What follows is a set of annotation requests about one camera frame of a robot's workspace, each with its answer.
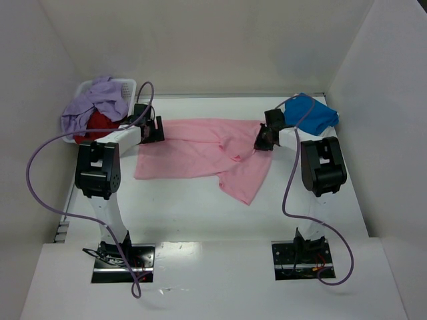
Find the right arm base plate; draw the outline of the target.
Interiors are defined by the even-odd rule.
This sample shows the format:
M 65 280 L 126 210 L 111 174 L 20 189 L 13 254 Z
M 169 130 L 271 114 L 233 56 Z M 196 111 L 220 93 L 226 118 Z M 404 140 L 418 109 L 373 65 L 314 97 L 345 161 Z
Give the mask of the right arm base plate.
M 307 249 L 297 253 L 293 241 L 272 242 L 272 256 L 276 281 L 316 279 L 335 279 L 336 274 L 330 246 L 310 243 Z

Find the pink t shirt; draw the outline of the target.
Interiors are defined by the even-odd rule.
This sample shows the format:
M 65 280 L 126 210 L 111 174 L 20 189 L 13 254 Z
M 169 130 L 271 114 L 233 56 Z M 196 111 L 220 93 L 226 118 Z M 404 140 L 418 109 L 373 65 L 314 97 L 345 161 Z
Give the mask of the pink t shirt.
M 163 124 L 162 142 L 139 146 L 134 177 L 218 178 L 220 189 L 250 205 L 272 164 L 269 151 L 256 151 L 257 120 L 177 119 Z

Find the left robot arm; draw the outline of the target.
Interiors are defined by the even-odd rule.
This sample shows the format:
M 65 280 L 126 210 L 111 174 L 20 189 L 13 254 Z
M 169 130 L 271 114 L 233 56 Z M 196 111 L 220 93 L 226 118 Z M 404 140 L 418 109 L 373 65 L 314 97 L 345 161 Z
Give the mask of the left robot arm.
M 118 256 L 117 244 L 124 252 L 132 248 L 117 200 L 120 157 L 137 145 L 165 140 L 161 117 L 155 116 L 151 105 L 137 103 L 133 111 L 129 122 L 135 125 L 124 125 L 100 139 L 79 144 L 75 185 L 88 198 L 99 221 L 103 255 Z

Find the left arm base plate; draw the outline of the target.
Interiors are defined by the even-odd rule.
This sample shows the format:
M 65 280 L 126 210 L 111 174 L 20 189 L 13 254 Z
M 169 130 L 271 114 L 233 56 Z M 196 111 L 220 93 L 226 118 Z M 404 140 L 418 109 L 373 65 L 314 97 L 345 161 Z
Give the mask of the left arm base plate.
M 82 251 L 95 259 L 92 283 L 132 283 L 133 277 L 115 245 L 100 243 L 97 249 Z M 140 283 L 153 282 L 154 244 L 123 246 L 122 251 Z

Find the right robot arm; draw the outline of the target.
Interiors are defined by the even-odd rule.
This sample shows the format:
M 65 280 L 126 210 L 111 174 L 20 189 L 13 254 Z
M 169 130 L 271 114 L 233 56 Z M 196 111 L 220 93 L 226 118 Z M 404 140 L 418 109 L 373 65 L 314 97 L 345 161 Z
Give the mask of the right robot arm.
M 344 236 L 324 218 L 316 215 L 296 215 L 287 211 L 286 203 L 296 175 L 300 169 L 303 186 L 316 199 L 323 199 L 325 194 L 336 194 L 347 181 L 347 171 L 340 143 L 336 137 L 315 137 L 298 127 L 286 123 L 283 112 L 270 109 L 264 112 L 265 123 L 261 125 L 254 143 L 258 151 L 273 151 L 274 147 L 285 147 L 296 152 L 294 164 L 288 179 L 282 212 L 286 217 L 309 221 L 334 232 L 343 243 Z

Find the blue folded t shirt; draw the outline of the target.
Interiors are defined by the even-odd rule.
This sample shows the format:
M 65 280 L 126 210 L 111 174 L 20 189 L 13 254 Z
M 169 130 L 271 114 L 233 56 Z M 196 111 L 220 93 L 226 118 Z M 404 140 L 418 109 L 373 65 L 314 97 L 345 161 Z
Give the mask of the blue folded t shirt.
M 299 129 L 316 136 L 339 123 L 337 111 L 305 93 L 300 93 L 285 102 L 284 117 L 288 125 L 298 124 Z

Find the white folded t shirt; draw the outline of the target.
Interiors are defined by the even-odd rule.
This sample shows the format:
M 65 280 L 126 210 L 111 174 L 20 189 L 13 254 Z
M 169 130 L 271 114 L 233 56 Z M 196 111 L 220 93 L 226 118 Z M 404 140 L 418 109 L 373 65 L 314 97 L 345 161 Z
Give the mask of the white folded t shirt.
M 336 115 L 333 118 L 331 118 L 330 120 L 328 120 L 327 123 L 324 123 L 325 128 L 320 133 L 320 137 L 329 137 L 331 135 L 334 135 L 335 127 L 338 125 L 339 119 L 340 119 L 339 115 Z

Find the red t shirt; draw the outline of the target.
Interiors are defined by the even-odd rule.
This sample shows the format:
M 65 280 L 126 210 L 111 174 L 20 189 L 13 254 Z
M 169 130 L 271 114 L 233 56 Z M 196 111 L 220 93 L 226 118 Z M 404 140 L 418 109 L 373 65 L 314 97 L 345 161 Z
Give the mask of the red t shirt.
M 99 111 L 95 111 L 89 118 L 87 129 L 117 129 L 123 120 L 124 118 L 118 121 L 112 121 Z M 83 136 L 74 135 L 73 139 L 77 144 L 80 144 L 82 141 L 94 141 L 106 135 L 108 135 L 108 132 L 89 132 Z

